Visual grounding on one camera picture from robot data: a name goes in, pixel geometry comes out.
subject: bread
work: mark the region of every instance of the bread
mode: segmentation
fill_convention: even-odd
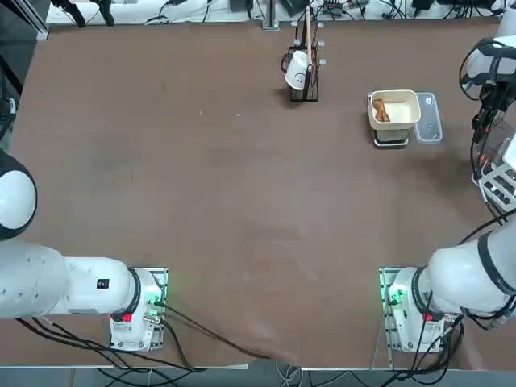
[[[382,98],[378,98],[372,101],[372,106],[377,110],[377,114],[375,115],[377,121],[381,123],[390,122],[390,118],[387,112],[385,111],[384,100]]]

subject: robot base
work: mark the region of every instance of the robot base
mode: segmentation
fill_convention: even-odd
[[[393,365],[392,350],[415,352],[418,347],[423,316],[414,303],[411,292],[412,277],[416,268],[380,268],[381,297],[384,307],[385,334],[389,349],[389,359]],[[428,321],[425,324],[420,352],[425,352],[432,341],[444,330],[444,319]],[[429,352],[440,352],[440,345]]]
[[[163,347],[164,309],[153,302],[165,304],[169,270],[166,268],[133,268],[140,280],[141,291],[138,306],[133,314],[126,314],[122,321],[110,316],[112,348],[124,351],[151,351]]]

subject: metal bracket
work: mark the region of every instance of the metal bracket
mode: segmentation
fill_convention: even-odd
[[[161,288],[161,303],[166,305],[167,303],[167,293],[169,291],[169,270],[167,268],[145,268],[156,278],[156,283]],[[164,313],[159,316],[161,319],[164,319]],[[163,347],[163,336],[164,336],[164,328],[163,325],[156,327],[154,329],[154,333],[152,334],[152,343],[151,349],[161,349]]]
[[[262,29],[264,31],[278,31],[280,29],[280,23],[276,20],[276,0],[266,1],[265,19],[262,24]]]
[[[387,292],[400,270],[401,268],[380,268],[379,271],[381,306],[384,310],[385,338],[387,339],[387,354],[389,355],[389,367],[391,369],[394,369],[393,348],[399,351],[402,346],[396,335],[396,323],[393,315],[387,309]]]
[[[267,21],[264,20],[264,23],[262,24],[262,29],[264,31],[279,31],[280,30],[280,22],[278,22],[277,20],[274,20],[273,21],[273,25],[272,26],[269,26],[267,24]]]
[[[165,317],[164,308],[152,307],[152,309],[149,310],[149,304],[147,304],[147,300],[145,299],[145,297],[147,297],[149,293],[154,294],[154,296],[157,297],[156,290],[159,288],[161,290],[161,298],[159,301],[162,304],[166,303],[169,283],[169,270],[167,268],[133,269],[137,270],[139,275],[148,272],[144,277],[140,277],[146,278],[146,282],[142,284],[142,298],[139,301],[140,303],[138,308],[136,309],[136,312],[133,314],[132,321],[129,320],[128,322],[113,322],[111,320],[112,316],[110,317],[110,345],[111,347],[116,347],[118,349],[123,349],[126,351],[152,351],[155,349],[161,349],[163,347],[164,327],[162,324],[160,324],[160,322]],[[136,336],[142,337],[139,343],[138,339],[135,340],[135,337],[131,336],[130,333],[134,327],[140,329],[138,325],[132,325],[138,324],[138,321],[144,321],[144,328],[141,328],[143,334],[141,336]],[[131,339],[126,340],[127,333],[129,334]]]

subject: mug rack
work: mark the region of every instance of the mug rack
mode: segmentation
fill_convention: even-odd
[[[293,22],[293,27],[296,27],[296,35],[293,42],[293,46],[289,47],[289,52],[284,55],[281,67],[283,68],[283,62],[290,60],[294,52],[304,51],[306,52],[309,63],[306,68],[305,84],[302,90],[296,90],[289,86],[289,94],[291,102],[317,102],[319,100],[319,82],[318,72],[321,65],[325,64],[324,59],[319,58],[319,48],[324,45],[322,40],[317,40],[317,32],[320,27],[324,25],[316,21],[313,34],[310,32],[311,27],[311,8],[306,8],[305,20],[302,24],[301,39],[298,39],[298,27],[297,22]]]

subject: clear plastic lid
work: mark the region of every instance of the clear plastic lid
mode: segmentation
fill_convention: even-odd
[[[416,140],[422,144],[438,144],[443,142],[443,128],[435,95],[428,92],[417,92],[421,119],[415,123]]]

